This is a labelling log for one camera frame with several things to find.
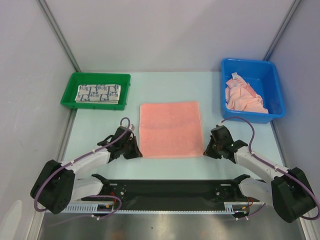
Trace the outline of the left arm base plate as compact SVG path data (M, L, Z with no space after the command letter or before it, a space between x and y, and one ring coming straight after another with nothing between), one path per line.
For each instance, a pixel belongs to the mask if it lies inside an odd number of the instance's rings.
M102 189L97 194L97 197L87 196L83 197L82 201L92 201L92 202L105 202L105 201L116 201L116 199L111 197L103 197L103 196L116 196L121 200L125 199L125 194L127 191L127 186L122 183L116 183L109 180L102 181Z

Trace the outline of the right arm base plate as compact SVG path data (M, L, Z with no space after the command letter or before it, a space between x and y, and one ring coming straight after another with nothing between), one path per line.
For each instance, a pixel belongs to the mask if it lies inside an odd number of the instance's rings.
M238 186L231 184L220 184L214 188L215 200L218 202L246 202L247 196L244 196Z

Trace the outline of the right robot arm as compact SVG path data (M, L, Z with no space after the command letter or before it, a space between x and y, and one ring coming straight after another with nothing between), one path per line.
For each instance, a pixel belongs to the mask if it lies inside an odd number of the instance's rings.
M227 159L259 177L241 175L233 180L230 195L236 201L252 197L274 208L287 223L302 218L319 207L305 173L298 167L289 169L258 156L251 144L233 140L224 125L210 131L210 141L203 153L213 159Z

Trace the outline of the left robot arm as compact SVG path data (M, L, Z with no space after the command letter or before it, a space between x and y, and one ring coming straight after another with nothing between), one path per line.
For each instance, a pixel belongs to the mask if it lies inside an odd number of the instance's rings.
M113 135L97 143L90 152L70 161L49 160L42 168L30 196L37 212L61 213L70 202L83 198L105 200L110 195L109 182L95 173L86 174L118 159L141 158L134 126L119 126Z

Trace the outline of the blue white patterned towel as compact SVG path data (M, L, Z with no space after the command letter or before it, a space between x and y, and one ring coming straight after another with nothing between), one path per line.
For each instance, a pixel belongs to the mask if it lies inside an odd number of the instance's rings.
M76 103L117 104L120 100L119 84L82 84L78 86Z

